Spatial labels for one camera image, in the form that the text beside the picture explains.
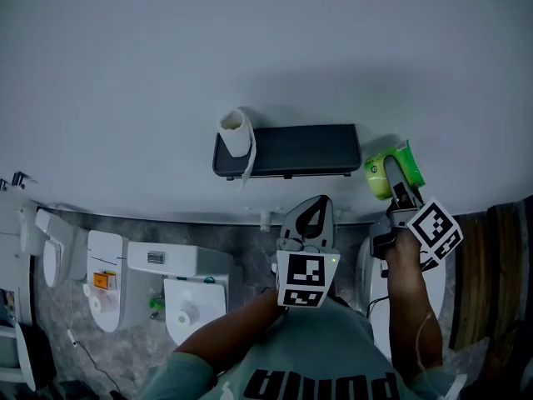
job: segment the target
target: floor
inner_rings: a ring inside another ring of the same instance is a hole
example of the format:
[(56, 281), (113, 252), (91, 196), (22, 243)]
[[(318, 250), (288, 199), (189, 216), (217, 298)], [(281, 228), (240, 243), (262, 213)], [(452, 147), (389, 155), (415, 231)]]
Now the floor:
[[(279, 228), (260, 232), (257, 227), (150, 222), (114, 217), (99, 217), (74, 212), (57, 212), (70, 223), (86, 229), (117, 233), (139, 242), (194, 244), (230, 253), (244, 269), (245, 301), (250, 301), (264, 287), (272, 286), (270, 256), (276, 251)], [(335, 281), (338, 293), (351, 306), (359, 308), (354, 288), (356, 256), (368, 233), (368, 227), (340, 226), (337, 229), (337, 248), (341, 262)], [(439, 322), (447, 346), (454, 307), (455, 259), (446, 259), (446, 294)], [(109, 398), (116, 389), (113, 382), (99, 372), (80, 347), (74, 347), (67, 337), (71, 328), (77, 340), (90, 352), (96, 365), (117, 383), (122, 394), (134, 398), (148, 368), (163, 363), (175, 348), (167, 335), (165, 323), (151, 320), (143, 326), (115, 333), (103, 332), (93, 321), (81, 282), (65, 282), (49, 288), (38, 259), (34, 286), (37, 300), (37, 324), (48, 335), (57, 367), (57, 381), (80, 380), (101, 398)], [(468, 373), (473, 381), (481, 368), (486, 346), (475, 345), (463, 353), (445, 347), (445, 365), (454, 373)]]

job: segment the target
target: orange label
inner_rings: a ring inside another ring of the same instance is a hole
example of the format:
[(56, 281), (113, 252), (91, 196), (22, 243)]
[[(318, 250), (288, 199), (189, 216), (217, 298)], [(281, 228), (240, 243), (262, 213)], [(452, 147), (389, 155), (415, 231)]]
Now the orange label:
[(98, 274), (97, 272), (95, 272), (93, 277), (93, 284), (97, 288), (107, 289), (107, 275)]

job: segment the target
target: toilet lid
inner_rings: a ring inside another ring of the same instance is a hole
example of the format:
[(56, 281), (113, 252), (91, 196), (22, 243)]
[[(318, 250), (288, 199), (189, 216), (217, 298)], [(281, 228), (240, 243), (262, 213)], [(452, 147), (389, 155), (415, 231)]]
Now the toilet lid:
[(44, 243), (44, 253), (42, 255), (42, 265), (44, 267), (44, 279), (47, 285), (53, 288), (59, 276), (61, 264), (61, 248), (58, 244), (47, 240)]

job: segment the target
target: t-shirt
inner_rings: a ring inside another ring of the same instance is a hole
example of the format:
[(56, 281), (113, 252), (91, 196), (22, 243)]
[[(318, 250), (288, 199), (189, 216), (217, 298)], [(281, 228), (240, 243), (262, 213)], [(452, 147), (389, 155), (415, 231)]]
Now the t-shirt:
[(442, 367), (407, 387), (374, 345), (360, 313), (327, 298), (320, 308), (290, 308), (222, 375), (201, 358), (174, 352), (151, 369), (142, 400), (385, 400), (444, 397), (455, 378)]

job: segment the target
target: hand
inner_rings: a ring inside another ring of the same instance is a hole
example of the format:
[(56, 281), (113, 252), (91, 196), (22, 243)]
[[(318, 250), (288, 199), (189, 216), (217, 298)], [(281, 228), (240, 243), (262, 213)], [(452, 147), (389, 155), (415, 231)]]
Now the hand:
[(394, 247), (385, 253), (389, 268), (420, 268), (420, 242), (408, 229), (400, 228)]

